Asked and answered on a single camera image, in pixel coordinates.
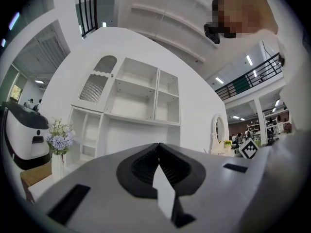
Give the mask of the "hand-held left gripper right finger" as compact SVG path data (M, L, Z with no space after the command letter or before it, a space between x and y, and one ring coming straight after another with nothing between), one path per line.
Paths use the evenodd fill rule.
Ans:
M206 178L205 167L175 146L159 143L159 164L177 196L196 193Z

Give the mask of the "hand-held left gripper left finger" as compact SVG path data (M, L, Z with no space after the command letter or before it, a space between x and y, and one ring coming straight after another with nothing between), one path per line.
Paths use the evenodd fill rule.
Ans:
M119 184L132 196L143 199L157 199L153 187L154 175L159 165L157 148L159 144L143 148L125 158L117 167Z

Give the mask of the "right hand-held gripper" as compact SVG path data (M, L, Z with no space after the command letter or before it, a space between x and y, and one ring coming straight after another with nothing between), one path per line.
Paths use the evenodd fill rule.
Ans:
M254 142L254 140L249 138L239 147L239 153L245 159L252 159L255 156L258 149L259 148Z

